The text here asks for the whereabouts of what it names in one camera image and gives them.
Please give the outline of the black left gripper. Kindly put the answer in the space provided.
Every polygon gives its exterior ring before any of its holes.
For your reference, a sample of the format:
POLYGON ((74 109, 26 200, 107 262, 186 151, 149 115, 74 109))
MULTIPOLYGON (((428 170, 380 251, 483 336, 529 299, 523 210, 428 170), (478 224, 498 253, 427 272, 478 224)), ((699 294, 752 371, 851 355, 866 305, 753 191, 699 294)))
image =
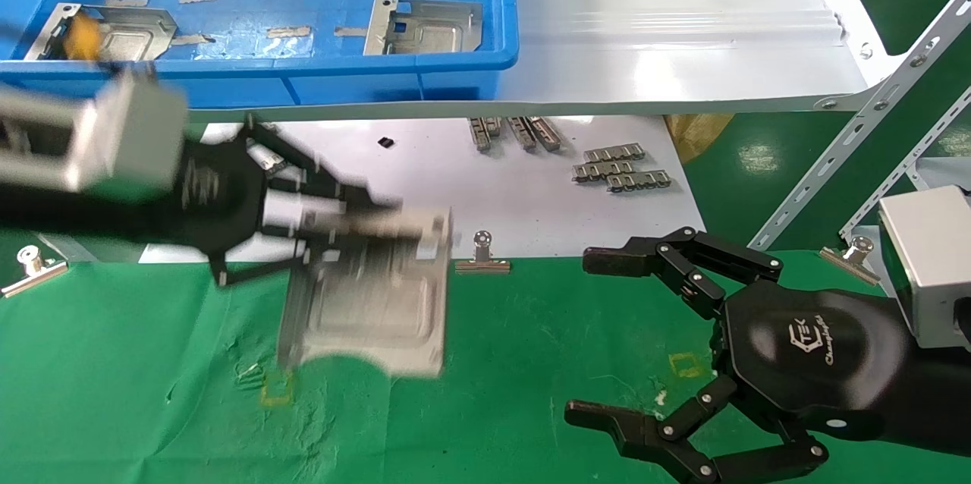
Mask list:
POLYGON ((294 244, 336 249, 349 240, 420 240, 426 235, 424 211, 399 209, 398 200, 377 200, 366 184, 341 180, 325 160, 311 156, 273 128, 245 120, 243 139, 218 144, 185 140, 179 170, 179 242, 197 249, 212 264, 216 286, 226 288, 262 276, 297 269, 310 261, 308 252, 230 269, 229 250, 256 231, 265 237, 294 244), (250 155, 250 146, 263 146, 281 158, 266 168, 250 155), (270 191, 335 200, 343 214, 306 212, 295 225, 263 225, 262 212, 270 191))

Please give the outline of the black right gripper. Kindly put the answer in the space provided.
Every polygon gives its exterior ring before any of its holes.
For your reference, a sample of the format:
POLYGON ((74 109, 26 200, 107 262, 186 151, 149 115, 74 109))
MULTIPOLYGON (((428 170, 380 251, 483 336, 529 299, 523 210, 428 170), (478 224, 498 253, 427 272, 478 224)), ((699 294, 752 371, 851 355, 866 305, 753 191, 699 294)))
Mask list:
POLYGON ((774 483, 814 473, 829 453, 806 429, 850 442, 884 438, 888 395, 911 350, 896 304, 839 288, 756 283, 777 282, 781 270, 767 253, 689 227, 634 236, 621 247, 586 248, 586 273, 653 276, 702 319, 721 318, 724 376, 663 420, 572 400, 566 423, 607 433, 618 455, 658 464, 679 483, 774 483), (749 287, 725 300, 705 270, 749 287), (781 443, 717 457, 696 449, 693 433, 732 401, 759 428, 777 431, 781 443))

